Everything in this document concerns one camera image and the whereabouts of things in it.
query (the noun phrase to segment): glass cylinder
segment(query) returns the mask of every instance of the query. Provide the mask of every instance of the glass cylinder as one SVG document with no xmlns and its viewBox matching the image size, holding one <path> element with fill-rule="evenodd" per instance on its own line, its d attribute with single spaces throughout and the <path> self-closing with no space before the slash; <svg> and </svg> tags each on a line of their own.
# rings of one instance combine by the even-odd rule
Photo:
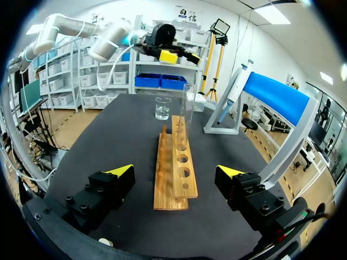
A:
<svg viewBox="0 0 347 260">
<path fill-rule="evenodd" d="M 189 127 L 193 116 L 196 92 L 196 85 L 190 83 L 184 85 L 176 139 L 176 148 L 179 151 L 185 151 L 187 148 Z"/>
<path fill-rule="evenodd" d="M 159 96 L 156 98 L 156 119 L 167 120 L 169 118 L 169 103 L 171 99 L 166 96 Z"/>
</svg>

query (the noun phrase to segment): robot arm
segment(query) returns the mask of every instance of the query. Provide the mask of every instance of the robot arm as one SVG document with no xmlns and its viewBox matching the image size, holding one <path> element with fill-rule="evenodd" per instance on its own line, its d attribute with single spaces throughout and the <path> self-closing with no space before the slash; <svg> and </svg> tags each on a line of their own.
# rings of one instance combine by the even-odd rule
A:
<svg viewBox="0 0 347 260">
<path fill-rule="evenodd" d="M 105 27 L 100 27 L 62 14 L 53 14 L 46 18 L 37 39 L 28 45 L 17 59 L 12 60 L 10 73 L 24 71 L 35 57 L 51 50 L 58 33 L 77 37 L 95 35 L 97 40 L 88 54 L 98 62 L 107 62 L 115 50 L 125 44 L 133 46 L 143 54 L 162 58 L 170 63 L 176 63 L 177 58 L 182 56 L 195 64 L 200 61 L 199 57 L 186 52 L 184 48 L 172 45 L 176 29 L 169 24 L 159 24 L 153 33 L 147 34 L 142 30 L 133 31 L 129 22 L 121 19 L 117 23 L 110 22 Z"/>
</svg>

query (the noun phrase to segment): screw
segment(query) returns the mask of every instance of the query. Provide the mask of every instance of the screw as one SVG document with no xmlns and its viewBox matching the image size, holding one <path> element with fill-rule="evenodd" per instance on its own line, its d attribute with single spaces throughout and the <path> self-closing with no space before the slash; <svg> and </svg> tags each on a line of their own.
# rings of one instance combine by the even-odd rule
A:
<svg viewBox="0 0 347 260">
<path fill-rule="evenodd" d="M 36 213 L 36 214 L 34 215 L 34 218 L 35 218 L 36 220 L 40 220 L 42 217 L 41 217 L 40 214 Z"/>
<path fill-rule="evenodd" d="M 45 208 L 44 210 L 43 210 L 43 213 L 45 213 L 45 214 L 50 214 L 50 212 L 51 212 L 52 210 L 50 209 L 50 208 Z"/>
<path fill-rule="evenodd" d="M 269 211 L 269 209 L 270 209 L 270 207 L 269 207 L 269 205 L 267 205 L 267 204 L 263 204 L 263 205 L 261 206 L 261 210 L 262 210 L 263 212 L 267 212 L 267 211 Z"/>
<path fill-rule="evenodd" d="M 253 192 L 253 189 L 252 189 L 252 188 L 247 188 L 247 189 L 246 189 L 246 193 L 251 194 L 252 192 Z"/>
<path fill-rule="evenodd" d="M 260 191 L 265 190 L 265 185 L 264 185 L 264 184 L 259 184 L 259 185 L 258 185 L 258 189 L 259 189 Z"/>
<path fill-rule="evenodd" d="M 284 203 L 284 197 L 283 196 L 278 196 L 276 202 L 277 202 L 278 205 L 283 204 Z"/>
<path fill-rule="evenodd" d="M 87 213 L 89 210 L 89 206 L 88 206 L 88 204 L 82 203 L 80 206 L 80 209 L 83 213 Z"/>
<path fill-rule="evenodd" d="M 68 203 L 70 205 L 75 203 L 74 198 L 72 196 L 70 196 L 70 195 L 65 197 L 65 201 L 66 201 L 66 203 Z"/>
</svg>

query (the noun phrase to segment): blue bin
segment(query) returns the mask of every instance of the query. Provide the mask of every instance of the blue bin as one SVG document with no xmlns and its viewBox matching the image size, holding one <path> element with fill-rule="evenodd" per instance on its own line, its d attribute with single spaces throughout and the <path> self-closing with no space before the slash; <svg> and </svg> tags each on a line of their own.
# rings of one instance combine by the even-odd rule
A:
<svg viewBox="0 0 347 260">
<path fill-rule="evenodd" d="M 34 58 L 34 60 L 33 60 L 33 68 L 34 69 L 38 68 L 38 58 Z"/>
<path fill-rule="evenodd" d="M 186 84 L 184 77 L 175 75 L 162 75 L 162 88 L 183 90 Z"/>
<path fill-rule="evenodd" d="M 130 61 L 130 53 L 123 54 L 121 61 Z"/>
<path fill-rule="evenodd" d="M 38 57 L 38 65 L 44 65 L 46 63 L 46 54 L 42 54 Z"/>
<path fill-rule="evenodd" d="M 160 74 L 141 73 L 135 77 L 135 86 L 159 88 L 160 80 L 161 80 Z"/>
<path fill-rule="evenodd" d="M 49 51 L 49 52 L 47 53 L 47 55 L 48 55 L 48 60 L 54 58 L 54 57 L 57 55 L 57 51 L 58 51 L 58 50 L 51 50 L 51 51 Z"/>
</svg>

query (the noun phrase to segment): tiled floor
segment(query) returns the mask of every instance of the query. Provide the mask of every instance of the tiled floor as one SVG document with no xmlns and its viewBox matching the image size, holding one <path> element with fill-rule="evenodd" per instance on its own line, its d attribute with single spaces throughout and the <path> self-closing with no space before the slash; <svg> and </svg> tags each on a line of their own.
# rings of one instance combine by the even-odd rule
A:
<svg viewBox="0 0 347 260">
<path fill-rule="evenodd" d="M 93 119 L 100 113 L 100 110 L 87 110 L 86 112 L 82 112 L 81 110 L 78 113 L 75 113 L 73 110 L 55 110 L 44 111 L 44 115 L 49 125 L 51 126 L 52 132 L 54 133 L 54 139 L 57 143 L 58 147 L 66 147 L 70 148 L 73 143 L 77 140 L 79 135 L 83 132 L 83 130 L 93 121 Z M 272 138 L 281 145 L 287 135 L 283 133 L 269 133 Z M 273 157 L 275 155 L 274 146 L 268 142 L 265 136 L 259 131 L 251 131 L 247 132 L 248 138 L 252 141 L 257 150 L 262 154 L 264 159 L 269 162 L 270 156 Z M 303 161 L 304 166 L 306 162 L 298 156 L 295 161 Z M 287 170 L 285 173 L 285 178 L 281 178 L 279 183 L 284 189 L 284 192 L 289 201 L 292 200 L 293 194 L 296 195 L 300 189 L 305 186 L 305 184 L 312 178 L 312 176 L 316 173 L 314 167 L 310 167 L 306 172 L 303 171 L 302 163 L 298 168 L 294 169 L 294 166 Z M 313 211 L 316 210 L 317 206 L 324 202 L 326 203 L 326 211 L 333 212 L 335 206 L 332 201 L 332 191 L 335 188 L 335 184 L 332 180 L 332 177 L 328 170 L 320 176 L 320 178 L 312 185 L 312 187 L 303 194 L 304 197 Z M 314 223 L 311 223 L 307 228 L 307 233 L 304 232 L 301 234 L 301 245 L 304 247 L 307 244 L 307 241 L 310 241 L 314 234 L 320 229 L 320 227 L 324 224 L 324 220 L 319 220 Z"/>
</svg>

